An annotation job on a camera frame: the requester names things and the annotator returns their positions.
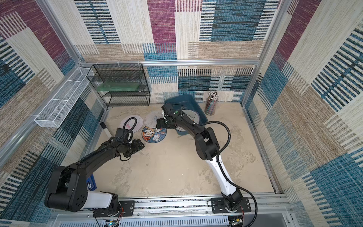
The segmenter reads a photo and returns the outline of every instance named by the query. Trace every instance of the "black cable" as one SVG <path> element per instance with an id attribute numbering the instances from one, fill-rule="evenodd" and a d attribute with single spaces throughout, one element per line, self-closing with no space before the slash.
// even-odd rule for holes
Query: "black cable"
<path id="1" fill-rule="evenodd" d="M 236 188 L 241 189 L 242 191 L 247 192 L 247 193 L 248 193 L 248 194 L 252 197 L 252 199 L 253 199 L 254 206 L 255 206 L 254 216 L 253 216 L 252 221 L 251 221 L 248 225 L 246 225 L 246 226 L 245 226 L 245 227 L 250 227 L 250 226 L 254 223 L 254 221 L 256 220 L 256 218 L 257 218 L 257 201 L 256 201 L 256 198 L 255 198 L 255 197 L 253 196 L 253 194 L 252 194 L 250 191 L 248 191 L 247 189 L 244 189 L 244 188 L 242 188 L 241 186 L 238 186 L 238 185 L 236 185 L 235 183 L 233 183 L 232 181 L 230 181 L 230 179 L 229 179 L 229 178 L 227 177 L 227 175 L 225 174 L 225 172 L 224 172 L 224 170 L 223 170 L 223 168 L 222 168 L 222 165 L 221 165 L 221 163 L 220 163 L 220 161 L 219 161 L 219 155 L 222 153 L 222 151 L 223 151 L 224 149 L 226 149 L 226 147 L 228 146 L 229 142 L 231 141 L 231 131 L 229 130 L 228 126 L 227 126 L 225 123 L 220 122 L 220 121 L 208 121 L 208 122 L 206 122 L 206 123 L 202 123 L 202 124 L 199 124 L 199 125 L 195 124 L 195 125 L 196 125 L 196 126 L 203 126 L 203 125 L 212 124 L 212 123 L 222 125 L 223 127 L 225 127 L 225 129 L 227 130 L 227 133 L 228 133 L 228 139 L 227 139 L 226 144 L 225 144 L 225 145 L 224 145 L 224 146 L 223 146 L 223 147 L 219 150 L 219 152 L 217 153 L 217 163 L 218 163 L 219 168 L 221 169 L 221 172 L 222 172 L 222 174 L 223 174 L 224 178 L 225 178 L 225 179 L 227 180 L 227 182 L 228 182 L 228 183 L 230 183 L 231 185 L 235 186 Z"/>
<path id="2" fill-rule="evenodd" d="M 99 225 L 98 221 L 97 221 L 96 216 L 94 216 L 94 218 L 96 219 L 96 222 L 97 222 L 97 224 L 98 224 L 98 227 L 101 227 L 101 226 Z"/>
<path id="3" fill-rule="evenodd" d="M 121 140 L 123 137 L 125 137 L 126 135 L 128 135 L 130 133 L 130 131 L 132 131 L 137 123 L 137 119 L 135 117 L 130 117 L 129 119 L 127 119 L 127 121 L 124 124 L 124 128 L 127 122 L 129 122 L 131 119 L 135 120 L 134 125 L 125 133 L 123 134 L 121 137 L 119 137 L 117 140 L 113 141 L 112 143 L 107 144 L 106 146 L 99 148 L 97 150 L 95 150 L 94 152 L 89 153 L 88 155 L 84 156 L 83 158 L 80 159 L 80 162 L 83 162 L 84 160 L 86 160 L 87 158 L 90 158 L 92 156 L 94 156 L 95 154 L 100 153 L 101 151 L 104 151 L 106 148 L 108 148 L 109 146 L 111 146 L 112 144 L 116 143 L 117 141 Z"/>

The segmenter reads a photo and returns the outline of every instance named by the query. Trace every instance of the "round mat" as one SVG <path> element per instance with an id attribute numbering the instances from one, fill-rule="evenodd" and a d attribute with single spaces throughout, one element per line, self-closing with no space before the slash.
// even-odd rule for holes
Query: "round mat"
<path id="1" fill-rule="evenodd" d="M 157 143 L 162 141 L 166 136 L 166 128 L 149 128 L 145 126 L 142 130 L 142 138 L 148 143 Z"/>
<path id="2" fill-rule="evenodd" d="M 188 118 L 190 118 L 191 120 L 193 120 L 196 124 L 199 123 L 199 114 L 195 111 L 192 110 L 183 110 L 184 114 L 186 114 L 188 116 Z M 176 130 L 178 131 L 185 131 L 183 128 L 181 127 L 177 127 Z"/>
<path id="3" fill-rule="evenodd" d="M 137 119 L 137 123 L 136 123 L 136 126 L 135 128 L 132 130 L 133 133 L 139 131 L 141 129 L 141 127 L 143 126 L 144 124 L 144 119 L 142 119 L 142 117 L 140 117 L 139 115 L 130 115 L 130 116 L 127 116 L 125 117 L 124 119 L 122 119 L 121 123 L 120 123 L 120 126 L 119 128 L 120 129 L 123 129 L 123 124 L 125 124 L 126 120 L 129 119 L 130 117 L 134 117 Z M 130 129 L 135 123 L 135 120 L 134 119 L 131 119 L 125 126 L 126 129 Z"/>
<path id="4" fill-rule="evenodd" d="M 156 120 L 163 117 L 161 110 L 152 111 L 146 115 L 144 119 L 145 125 L 149 128 L 156 128 Z"/>

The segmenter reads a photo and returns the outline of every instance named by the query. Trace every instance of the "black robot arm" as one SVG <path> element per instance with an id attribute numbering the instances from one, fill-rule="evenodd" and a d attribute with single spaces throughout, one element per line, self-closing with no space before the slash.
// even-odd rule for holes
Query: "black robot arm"
<path id="1" fill-rule="evenodd" d="M 175 110 L 170 103 L 162 106 L 164 118 L 157 119 L 157 128 L 175 129 L 182 127 L 194 137 L 195 148 L 199 157 L 212 161 L 219 151 L 219 144 L 211 127 L 198 126 L 182 109 Z"/>
<path id="2" fill-rule="evenodd" d="M 130 142 L 132 129 L 137 120 L 130 118 L 124 124 L 125 128 L 126 123 L 131 119 L 135 120 L 131 129 L 117 129 L 116 136 L 102 143 L 96 151 L 84 156 L 76 163 L 69 166 L 58 166 L 53 170 L 45 196 L 46 207 L 72 212 L 77 212 L 82 208 L 104 208 L 105 212 L 110 214 L 118 212 L 117 194 L 88 191 L 86 181 L 94 171 L 109 160 L 117 156 L 122 160 L 121 154 L 128 158 L 144 148 L 139 139 Z M 106 196 L 112 196 L 112 199 L 104 206 L 94 206 L 90 200 L 87 200 L 90 194 L 96 198 L 108 194 Z"/>

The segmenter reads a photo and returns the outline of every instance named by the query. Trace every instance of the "dusty floor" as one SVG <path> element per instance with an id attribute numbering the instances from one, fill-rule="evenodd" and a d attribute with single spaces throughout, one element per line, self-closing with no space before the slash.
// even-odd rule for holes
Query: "dusty floor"
<path id="1" fill-rule="evenodd" d="M 221 156 L 232 180 L 251 192 L 273 192 L 241 106 L 231 102 L 218 104 L 216 113 L 207 117 L 209 121 L 224 122 L 231 130 L 231 142 Z M 123 118 L 132 114 L 144 118 L 161 106 L 113 107 L 105 124 L 115 135 Z M 217 124 L 209 126 L 222 147 L 227 140 L 226 130 Z M 197 155 L 191 135 L 179 136 L 174 129 L 168 129 L 163 141 L 147 143 L 141 131 L 134 134 L 134 139 L 141 139 L 143 150 L 127 162 L 114 158 L 94 172 L 97 191 L 114 192 L 120 197 L 220 194 L 217 179 Z M 102 132 L 97 147 L 107 139 Z"/>

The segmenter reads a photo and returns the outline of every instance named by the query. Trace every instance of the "pencils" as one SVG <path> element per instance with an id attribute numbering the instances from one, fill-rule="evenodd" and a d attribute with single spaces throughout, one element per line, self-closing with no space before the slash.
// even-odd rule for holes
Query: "pencils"
<path id="1" fill-rule="evenodd" d="M 215 113 L 218 97 L 219 95 L 217 92 L 208 92 L 207 104 L 205 105 L 205 110 L 204 110 L 206 115 L 213 115 Z"/>

